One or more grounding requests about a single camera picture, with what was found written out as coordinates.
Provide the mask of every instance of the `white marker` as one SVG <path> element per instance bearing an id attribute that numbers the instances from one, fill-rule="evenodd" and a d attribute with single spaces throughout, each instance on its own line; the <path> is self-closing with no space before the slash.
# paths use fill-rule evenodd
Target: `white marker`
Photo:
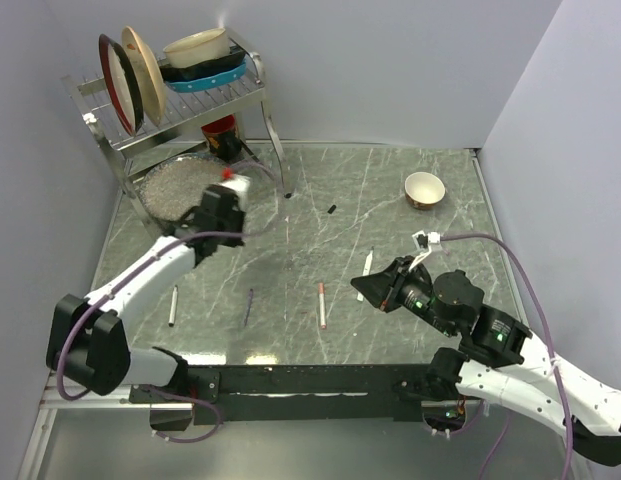
<path id="1" fill-rule="evenodd" d="M 363 276 L 370 275 L 370 268 L 372 267 L 372 255 L 374 254 L 374 247 L 370 247 L 370 253 L 366 257 L 366 263 L 363 265 Z M 363 295 L 357 293 L 357 300 L 363 302 Z"/>
<path id="2" fill-rule="evenodd" d="M 168 320 L 168 326 L 174 327 L 174 320 L 177 316 L 177 295 L 178 295 L 177 286 L 174 286 L 174 290 L 172 290 L 172 304 L 170 305 L 170 319 Z"/>
<path id="3" fill-rule="evenodd" d="M 326 289 L 323 282 L 319 283 L 319 326 L 322 330 L 328 328 L 326 323 Z"/>

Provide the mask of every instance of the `white bowl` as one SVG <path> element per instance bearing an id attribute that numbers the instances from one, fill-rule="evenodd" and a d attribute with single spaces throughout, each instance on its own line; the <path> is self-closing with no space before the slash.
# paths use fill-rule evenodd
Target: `white bowl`
<path id="1" fill-rule="evenodd" d="M 186 68 L 228 55 L 230 41 L 225 28 L 213 28 L 177 40 L 165 47 L 163 53 L 173 67 Z"/>
<path id="2" fill-rule="evenodd" d="M 406 178 L 406 200 L 415 208 L 427 210 L 440 202 L 446 187 L 438 177 L 427 172 L 417 172 Z"/>

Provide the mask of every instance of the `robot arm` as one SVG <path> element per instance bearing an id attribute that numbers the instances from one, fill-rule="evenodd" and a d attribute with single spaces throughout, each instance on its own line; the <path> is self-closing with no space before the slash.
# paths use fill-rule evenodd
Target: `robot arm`
<path id="1" fill-rule="evenodd" d="M 573 414 L 574 448 L 604 465 L 621 463 L 621 390 L 587 375 L 568 361 L 552 362 L 545 343 L 510 315 L 483 303 L 483 290 L 465 272 L 443 273 L 434 282 L 423 260 L 438 234 L 415 234 L 422 252 L 396 258 L 384 271 L 354 278 L 352 286 L 374 307 L 410 310 L 446 336 L 461 336 L 458 350 L 441 348 L 431 363 L 430 397 L 482 398 L 526 415 L 562 436 L 564 412 L 553 368 L 558 367 Z M 424 392 L 423 385 L 412 386 Z"/>
<path id="2" fill-rule="evenodd" d="M 201 204 L 168 227 L 166 235 L 121 275 L 83 299 L 64 297 L 54 312 L 46 353 L 48 367 L 57 369 L 70 331 L 88 309 L 105 297 L 107 301 L 75 337 L 66 357 L 64 375 L 99 395 L 107 395 L 120 385 L 138 384 L 187 393 L 187 362 L 157 347 L 130 349 L 126 332 L 148 302 L 212 255 L 218 246 L 243 245 L 240 237 L 249 185 L 249 179 L 240 175 L 210 185 Z M 202 232 L 228 235 L 181 241 Z"/>

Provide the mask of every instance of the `gray marble surface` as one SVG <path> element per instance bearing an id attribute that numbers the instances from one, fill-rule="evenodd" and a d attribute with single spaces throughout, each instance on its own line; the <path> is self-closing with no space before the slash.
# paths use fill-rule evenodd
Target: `gray marble surface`
<path id="1" fill-rule="evenodd" d="M 220 248 L 179 281 L 176 326 L 168 327 L 169 289 L 127 332 L 129 342 L 162 346 L 201 364 L 422 363 L 438 348 L 456 346 L 458 339 L 443 337 L 404 309 L 384 314 L 358 302 L 349 282 L 361 275 L 372 246 L 372 271 L 413 253 L 410 235 L 417 230 L 493 232 L 470 153 L 312 145 L 285 151 L 298 175 L 291 199 L 277 206 L 272 185 L 252 174 L 246 229 L 262 228 L 282 208 L 276 229 L 243 248 Z M 266 164 L 274 158 L 269 148 L 256 146 L 255 153 Z M 446 185 L 445 198 L 431 211 L 417 211 L 404 199 L 403 182 L 415 171 L 432 172 Z M 337 209 L 330 215 L 332 204 Z M 97 286 L 152 244 L 125 198 L 107 242 Z M 516 313 L 494 246 L 470 240 L 447 249 L 426 261 L 433 278 L 465 270 L 485 290 L 486 303 Z M 326 288 L 327 330 L 318 326 L 319 282 Z M 254 302 L 244 327 L 250 288 Z"/>

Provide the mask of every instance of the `dish rack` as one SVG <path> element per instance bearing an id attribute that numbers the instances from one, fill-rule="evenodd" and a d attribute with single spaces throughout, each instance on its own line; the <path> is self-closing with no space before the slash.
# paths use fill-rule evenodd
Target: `dish rack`
<path id="1" fill-rule="evenodd" d="M 236 32 L 229 28 L 226 28 L 226 31 L 230 40 L 246 52 L 252 61 L 254 71 L 248 68 L 245 75 L 234 82 L 201 92 L 176 93 L 166 89 L 166 113 L 160 125 L 156 127 L 150 122 L 144 122 L 134 137 L 128 135 L 121 126 L 110 102 L 103 77 L 93 80 L 84 78 L 84 82 L 80 84 L 77 84 L 71 76 L 61 79 L 119 181 L 124 195 L 132 202 L 135 212 L 154 238 L 162 234 L 161 226 L 145 209 L 134 184 L 167 158 L 131 174 L 133 157 L 185 133 L 200 132 L 202 126 L 228 115 L 235 115 L 239 136 L 245 145 L 241 111 L 252 105 L 261 104 L 263 120 L 279 162 L 284 196 L 286 198 L 292 196 L 294 186 L 291 184 L 290 166 L 272 122 L 261 56 Z M 162 63 L 165 63 L 165 60 L 159 59 L 159 64 Z"/>

